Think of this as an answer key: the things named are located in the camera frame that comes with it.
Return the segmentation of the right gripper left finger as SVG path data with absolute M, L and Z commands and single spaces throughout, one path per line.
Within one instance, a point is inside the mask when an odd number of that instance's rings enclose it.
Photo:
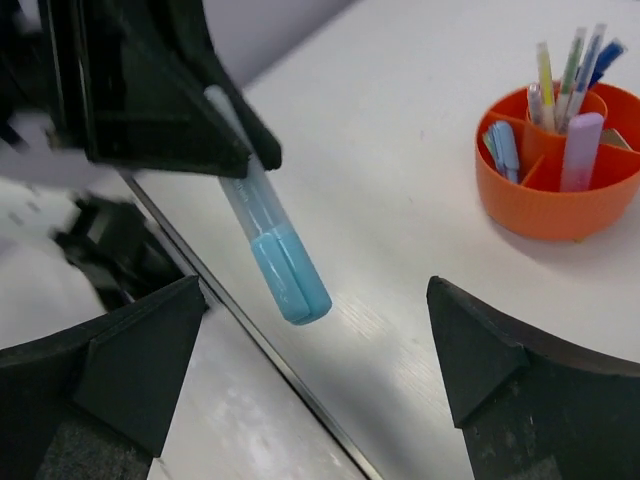
M 205 310 L 191 276 L 2 350 L 2 478 L 147 478 Z

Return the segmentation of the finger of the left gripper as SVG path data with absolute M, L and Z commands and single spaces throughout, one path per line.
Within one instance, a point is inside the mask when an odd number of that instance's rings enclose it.
M 51 144 L 125 170 L 242 178 L 250 157 L 206 98 L 214 51 L 199 1 L 42 1 L 36 31 L 1 5 L 1 137 L 43 112 Z
M 276 170 L 282 165 L 282 149 L 262 119 L 246 102 L 241 89 L 225 70 L 215 51 L 206 22 L 203 2 L 181 0 L 169 2 L 178 51 L 187 70 L 202 87 L 217 85 L 231 101 L 263 167 Z

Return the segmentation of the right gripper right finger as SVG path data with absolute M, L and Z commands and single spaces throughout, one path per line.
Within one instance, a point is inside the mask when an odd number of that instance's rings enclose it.
M 638 364 L 551 335 L 437 276 L 426 299 L 475 478 L 638 478 Z

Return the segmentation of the blue highlighter with clear cap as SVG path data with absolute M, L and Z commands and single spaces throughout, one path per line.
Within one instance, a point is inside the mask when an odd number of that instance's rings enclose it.
M 223 89 L 204 95 L 249 148 L 247 176 L 221 177 L 222 190 L 249 241 L 252 254 L 285 320 L 305 325 L 326 315 L 332 301 L 303 242 L 291 224 L 245 128 Z

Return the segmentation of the blue translucent correction tape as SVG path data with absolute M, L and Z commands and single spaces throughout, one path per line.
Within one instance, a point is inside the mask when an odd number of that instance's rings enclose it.
M 492 130 L 498 159 L 494 162 L 500 175 L 512 183 L 519 183 L 519 156 L 517 152 L 514 131 L 509 123 L 496 121 L 489 129 Z

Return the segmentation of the pink purple highlighter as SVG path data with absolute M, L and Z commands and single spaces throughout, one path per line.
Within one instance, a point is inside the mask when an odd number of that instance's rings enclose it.
M 561 192 L 589 188 L 603 124 L 604 117 L 598 112 L 579 114 L 569 121 L 560 177 Z

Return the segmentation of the yellow thin highlighter pen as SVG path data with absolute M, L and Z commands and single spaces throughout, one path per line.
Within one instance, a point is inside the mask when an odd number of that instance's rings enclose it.
M 546 41 L 536 45 L 538 83 L 542 102 L 542 126 L 547 132 L 555 131 L 555 96 L 551 61 Z

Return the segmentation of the grey thin pen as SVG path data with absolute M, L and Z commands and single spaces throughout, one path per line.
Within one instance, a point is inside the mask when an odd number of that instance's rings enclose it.
M 528 111 L 531 122 L 537 127 L 543 123 L 543 107 L 541 89 L 538 83 L 531 83 L 527 87 Z

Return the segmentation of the grey purple pen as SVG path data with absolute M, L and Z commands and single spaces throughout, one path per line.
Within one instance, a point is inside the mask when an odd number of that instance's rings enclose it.
M 586 27 L 578 27 L 570 44 L 568 57 L 559 83 L 558 95 L 555 102 L 554 114 L 557 133 L 560 133 L 562 129 L 562 124 L 571 96 L 576 72 L 581 62 L 586 32 Z

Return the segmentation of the green translucent correction tape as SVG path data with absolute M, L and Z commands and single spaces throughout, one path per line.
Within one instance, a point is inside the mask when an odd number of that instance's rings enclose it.
M 498 159 L 498 155 L 496 153 L 496 149 L 495 149 L 495 143 L 493 140 L 493 134 L 492 134 L 492 130 L 488 129 L 482 136 L 483 142 L 489 152 L 489 154 L 491 155 L 491 158 L 493 159 L 494 162 L 497 161 Z

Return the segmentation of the blue white pen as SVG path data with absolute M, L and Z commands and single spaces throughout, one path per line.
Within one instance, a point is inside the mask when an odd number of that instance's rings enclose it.
M 604 23 L 599 23 L 594 27 L 582 64 L 575 76 L 574 93 L 585 94 L 587 90 L 602 79 L 611 65 L 627 51 L 626 45 L 618 38 L 614 38 L 608 44 L 604 44 L 606 29 L 607 25 Z

